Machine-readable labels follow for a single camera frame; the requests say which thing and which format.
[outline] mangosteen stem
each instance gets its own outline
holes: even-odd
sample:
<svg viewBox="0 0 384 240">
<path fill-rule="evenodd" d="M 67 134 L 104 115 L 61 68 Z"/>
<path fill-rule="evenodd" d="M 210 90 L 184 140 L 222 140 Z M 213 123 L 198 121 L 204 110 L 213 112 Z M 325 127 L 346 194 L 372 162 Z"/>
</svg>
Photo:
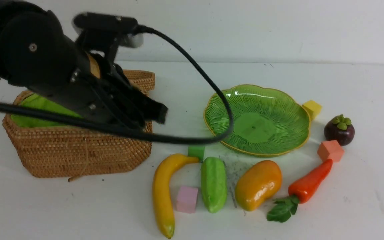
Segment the mangosteen stem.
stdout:
<svg viewBox="0 0 384 240">
<path fill-rule="evenodd" d="M 338 129 L 341 130 L 346 130 L 349 125 L 352 125 L 352 121 L 350 120 L 350 118 L 344 117 L 343 114 L 336 116 L 331 122 L 335 124 Z"/>
</svg>

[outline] orange cube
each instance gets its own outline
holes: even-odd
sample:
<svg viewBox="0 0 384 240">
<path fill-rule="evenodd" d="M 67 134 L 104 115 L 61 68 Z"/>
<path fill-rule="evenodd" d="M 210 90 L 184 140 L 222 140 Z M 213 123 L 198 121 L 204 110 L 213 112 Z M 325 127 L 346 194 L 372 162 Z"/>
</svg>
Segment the orange cube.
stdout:
<svg viewBox="0 0 384 240">
<path fill-rule="evenodd" d="M 345 150 L 337 140 L 332 140 L 322 142 L 317 153 L 323 162 L 328 159 L 333 160 L 333 162 L 340 162 Z"/>
</svg>

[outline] plate rim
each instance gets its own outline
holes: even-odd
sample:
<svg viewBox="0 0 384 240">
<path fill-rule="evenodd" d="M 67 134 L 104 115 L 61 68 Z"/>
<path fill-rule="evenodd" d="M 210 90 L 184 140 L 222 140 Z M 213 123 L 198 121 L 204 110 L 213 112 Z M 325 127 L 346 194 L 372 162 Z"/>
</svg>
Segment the plate rim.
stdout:
<svg viewBox="0 0 384 240">
<path fill-rule="evenodd" d="M 227 147 L 230 148 L 230 149 L 233 149 L 233 150 L 235 150 L 235 151 L 242 152 L 242 153 L 245 153 L 245 154 L 248 154 L 248 155 L 252 155 L 252 156 L 257 156 L 257 157 L 278 157 L 278 156 L 287 154 L 287 153 L 289 153 L 289 152 L 291 152 L 291 151 L 294 151 L 294 150 L 296 150 L 296 149 L 299 149 L 299 148 L 301 148 L 302 146 L 304 146 L 304 145 L 308 142 L 309 138 L 311 137 L 311 123 L 312 123 L 311 115 L 309 115 L 308 111 L 306 111 L 306 109 L 303 108 L 302 105 L 300 105 L 296 100 L 294 100 L 293 97 L 291 97 L 289 94 L 287 94 L 287 93 L 285 93 L 284 91 L 281 91 L 281 90 L 279 90 L 279 89 L 276 89 L 276 88 L 264 88 L 264 87 L 261 87 L 261 86 L 258 86 L 258 85 L 254 85 L 254 84 L 239 84 L 239 85 L 233 86 L 233 87 L 231 87 L 231 88 L 227 88 L 227 89 L 221 90 L 221 92 L 224 93 L 224 91 L 228 91 L 228 90 L 231 90 L 231 89 L 233 89 L 233 88 L 240 87 L 240 86 L 254 86 L 254 87 L 258 87 L 258 88 L 262 88 L 262 89 L 275 90 L 275 91 L 279 91 L 279 92 L 281 92 L 281 93 L 287 95 L 288 97 L 290 97 L 290 98 L 294 101 L 295 104 L 297 104 L 300 108 L 302 108 L 302 109 L 305 111 L 306 115 L 308 116 L 308 119 L 309 119 L 308 136 L 307 136 L 306 139 L 303 141 L 303 143 L 301 143 L 299 146 L 297 146 L 297 147 L 295 147 L 295 148 L 293 148 L 293 149 L 287 150 L 287 151 L 285 151 L 285 152 L 280 152 L 280 153 L 275 153 L 275 154 L 259 154 L 259 153 L 252 153 L 252 152 L 247 152 L 247 151 L 238 149 L 238 148 L 236 148 L 236 147 L 234 147 L 234 146 L 231 146 L 231 145 L 229 145 L 228 143 L 226 143 L 226 142 L 223 141 L 223 140 L 220 141 L 220 143 L 222 143 L 223 145 L 227 146 Z M 207 112 L 207 109 L 209 108 L 209 106 L 210 106 L 210 102 L 211 102 L 211 100 L 213 99 L 213 97 L 218 97 L 217 93 L 214 93 L 214 94 L 210 97 L 210 99 L 208 100 L 208 102 L 207 102 L 207 106 L 204 108 L 203 118 L 204 118 L 205 125 L 206 125 L 207 128 L 210 130 L 211 134 L 213 134 L 213 136 L 216 136 L 216 134 L 213 132 L 213 130 L 210 128 L 209 124 L 207 123 L 207 119 L 206 119 L 206 117 L 205 117 L 205 113 Z"/>
</svg>

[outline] yellow cube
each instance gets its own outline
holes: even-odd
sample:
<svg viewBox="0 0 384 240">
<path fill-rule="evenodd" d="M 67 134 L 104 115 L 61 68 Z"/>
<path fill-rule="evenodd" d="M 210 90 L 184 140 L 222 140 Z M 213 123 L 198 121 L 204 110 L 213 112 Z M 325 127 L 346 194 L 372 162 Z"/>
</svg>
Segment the yellow cube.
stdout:
<svg viewBox="0 0 384 240">
<path fill-rule="evenodd" d="M 305 102 L 302 107 L 308 112 L 308 114 L 311 116 L 311 120 L 314 120 L 318 114 L 321 112 L 321 109 L 323 108 L 318 103 L 309 100 Z"/>
</svg>

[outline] pink cube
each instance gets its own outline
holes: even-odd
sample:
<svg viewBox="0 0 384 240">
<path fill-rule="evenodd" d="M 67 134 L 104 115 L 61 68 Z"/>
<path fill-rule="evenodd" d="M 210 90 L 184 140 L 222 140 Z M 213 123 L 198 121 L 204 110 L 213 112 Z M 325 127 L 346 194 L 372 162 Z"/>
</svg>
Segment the pink cube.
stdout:
<svg viewBox="0 0 384 240">
<path fill-rule="evenodd" d="M 322 142 L 317 153 L 323 162 L 328 159 L 333 160 L 333 162 L 340 162 L 345 150 L 337 140 L 332 140 Z"/>
<path fill-rule="evenodd" d="M 176 200 L 177 211 L 187 214 L 195 213 L 197 198 L 198 188 L 181 186 Z"/>
</svg>

